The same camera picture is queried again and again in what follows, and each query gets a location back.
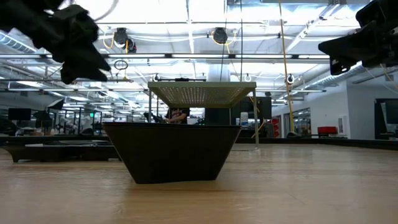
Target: black trapezoidal planter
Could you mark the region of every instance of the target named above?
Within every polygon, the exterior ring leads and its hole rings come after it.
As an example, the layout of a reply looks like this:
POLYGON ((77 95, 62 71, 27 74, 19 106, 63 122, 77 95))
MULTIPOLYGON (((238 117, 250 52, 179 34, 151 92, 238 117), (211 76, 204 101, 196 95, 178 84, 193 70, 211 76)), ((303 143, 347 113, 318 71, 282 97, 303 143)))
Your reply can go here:
POLYGON ((240 126, 104 123, 137 184, 215 180, 240 126))

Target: yellow cable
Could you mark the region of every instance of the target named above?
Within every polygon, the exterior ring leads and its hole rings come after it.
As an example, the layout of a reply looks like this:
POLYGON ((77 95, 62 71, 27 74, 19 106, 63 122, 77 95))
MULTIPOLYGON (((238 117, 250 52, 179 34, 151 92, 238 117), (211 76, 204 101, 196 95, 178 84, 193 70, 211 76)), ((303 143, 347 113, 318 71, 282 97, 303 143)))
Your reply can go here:
POLYGON ((387 74, 386 68, 384 68, 383 65, 380 64, 380 66, 383 68, 383 72, 386 75, 386 77, 394 84, 395 88, 398 90, 398 85, 392 80, 392 78, 387 74))
POLYGON ((265 123, 266 123, 266 120, 263 118, 263 121, 262 121, 262 124, 261 124, 259 130, 261 130, 261 128, 265 125, 265 123))
MULTIPOLYGON (((213 39, 214 43, 216 43, 217 45, 224 45, 224 44, 219 44, 216 42, 216 40, 214 39, 214 31, 211 33, 211 38, 213 39)), ((232 44, 233 42, 235 42, 236 40, 236 34, 234 33, 234 39, 231 40, 231 42, 229 43, 225 43, 226 46, 228 46, 229 44, 232 44)))
POLYGON ((287 62, 286 62, 286 49, 285 49, 285 33, 284 33, 284 22, 282 18, 282 0, 279 0, 279 13, 280 13, 280 29, 282 32, 282 49, 284 52, 284 64, 285 64, 285 84, 287 101, 289 102, 289 114, 290 114, 290 131, 294 131, 294 121, 293 121, 293 109, 292 109, 292 97, 289 91, 289 84, 287 84, 287 62))
POLYGON ((107 49, 111 49, 111 48, 113 47, 113 42, 114 42, 114 32, 113 32, 113 34, 112 34, 112 44, 111 44, 111 46, 106 45, 106 42, 105 42, 105 34, 106 34, 106 32, 104 32, 104 39, 103 39, 104 46, 105 46, 107 49))

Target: table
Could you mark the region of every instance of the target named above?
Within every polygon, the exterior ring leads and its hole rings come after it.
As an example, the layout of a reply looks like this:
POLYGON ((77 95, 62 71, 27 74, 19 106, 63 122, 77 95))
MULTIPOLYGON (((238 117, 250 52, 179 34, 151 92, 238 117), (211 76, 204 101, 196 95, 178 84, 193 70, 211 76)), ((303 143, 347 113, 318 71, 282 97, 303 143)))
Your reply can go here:
MULTIPOLYGON (((169 108, 231 108, 250 92, 256 99, 256 82, 149 82, 149 112, 152 112, 152 93, 169 108)), ((257 104, 254 104, 256 149, 259 148, 257 104)))

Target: computer monitor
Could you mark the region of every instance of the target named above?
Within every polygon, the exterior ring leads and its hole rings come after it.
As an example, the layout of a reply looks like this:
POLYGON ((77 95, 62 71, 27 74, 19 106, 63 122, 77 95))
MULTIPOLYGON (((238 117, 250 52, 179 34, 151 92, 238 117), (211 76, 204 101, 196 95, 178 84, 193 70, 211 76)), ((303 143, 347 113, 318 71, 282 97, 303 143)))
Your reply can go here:
POLYGON ((28 108, 8 108, 8 120, 10 121, 30 121, 32 109, 28 108))

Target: perforated metal tray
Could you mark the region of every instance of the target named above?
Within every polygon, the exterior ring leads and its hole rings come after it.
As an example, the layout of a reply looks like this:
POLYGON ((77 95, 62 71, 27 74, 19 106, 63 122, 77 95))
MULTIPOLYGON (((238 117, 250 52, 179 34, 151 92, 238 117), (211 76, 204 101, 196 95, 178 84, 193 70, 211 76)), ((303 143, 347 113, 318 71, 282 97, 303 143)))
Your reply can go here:
POLYGON ((173 108, 230 108, 256 87, 256 82, 148 83, 148 88, 173 108))

